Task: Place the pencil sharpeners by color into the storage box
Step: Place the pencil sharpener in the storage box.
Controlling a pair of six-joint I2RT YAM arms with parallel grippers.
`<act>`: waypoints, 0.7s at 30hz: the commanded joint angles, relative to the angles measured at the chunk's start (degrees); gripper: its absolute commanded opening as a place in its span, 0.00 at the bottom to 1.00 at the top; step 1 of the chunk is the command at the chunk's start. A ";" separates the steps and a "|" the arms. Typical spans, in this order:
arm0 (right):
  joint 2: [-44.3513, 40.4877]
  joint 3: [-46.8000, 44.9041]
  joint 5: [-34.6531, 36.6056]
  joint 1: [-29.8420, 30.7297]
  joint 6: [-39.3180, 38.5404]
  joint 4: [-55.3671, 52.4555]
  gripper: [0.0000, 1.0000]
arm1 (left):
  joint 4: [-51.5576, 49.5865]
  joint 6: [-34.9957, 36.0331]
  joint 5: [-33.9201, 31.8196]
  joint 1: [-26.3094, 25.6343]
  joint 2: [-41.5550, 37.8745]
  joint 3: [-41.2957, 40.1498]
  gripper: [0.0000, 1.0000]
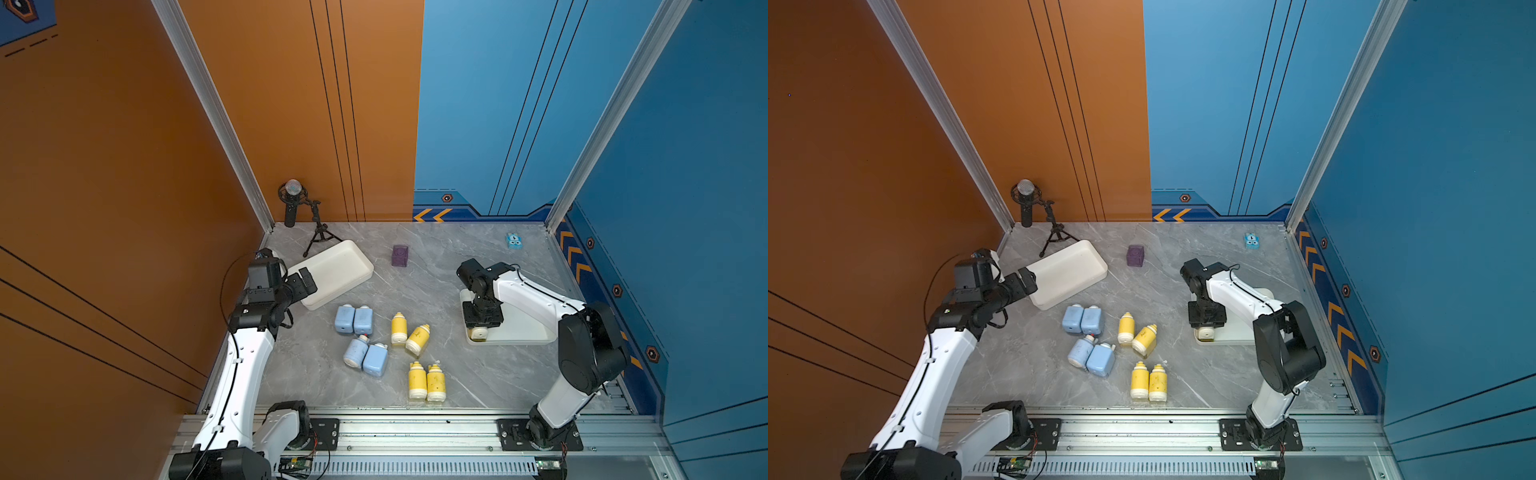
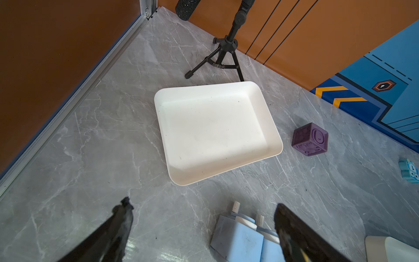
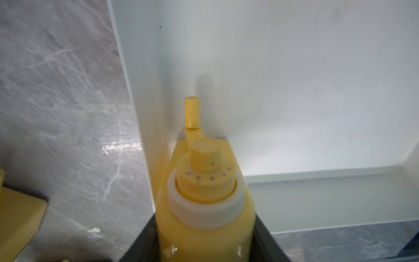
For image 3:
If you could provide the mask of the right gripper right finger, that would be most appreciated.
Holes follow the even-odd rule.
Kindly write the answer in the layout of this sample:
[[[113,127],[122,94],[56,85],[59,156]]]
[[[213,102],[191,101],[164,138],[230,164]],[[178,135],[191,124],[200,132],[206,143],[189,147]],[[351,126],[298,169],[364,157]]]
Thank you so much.
[[[291,262],[278,246],[262,220],[256,215],[252,244],[249,251],[250,262]]]

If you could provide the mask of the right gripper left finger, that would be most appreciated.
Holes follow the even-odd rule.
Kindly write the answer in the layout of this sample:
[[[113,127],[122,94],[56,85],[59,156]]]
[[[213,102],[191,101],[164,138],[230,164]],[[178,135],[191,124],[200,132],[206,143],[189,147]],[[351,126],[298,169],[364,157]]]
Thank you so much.
[[[156,215],[149,219],[119,262],[160,262]]]

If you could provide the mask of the yellow sharpener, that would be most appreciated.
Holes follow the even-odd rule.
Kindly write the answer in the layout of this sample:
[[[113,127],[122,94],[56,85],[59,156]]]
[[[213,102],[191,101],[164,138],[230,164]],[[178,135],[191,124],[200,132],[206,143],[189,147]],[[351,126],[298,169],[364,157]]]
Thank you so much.
[[[1,170],[1,261],[13,262],[37,233],[47,202],[5,187],[4,177]]]
[[[163,262],[247,262],[255,205],[230,143],[207,137],[198,97],[184,101],[176,143],[156,198]]]

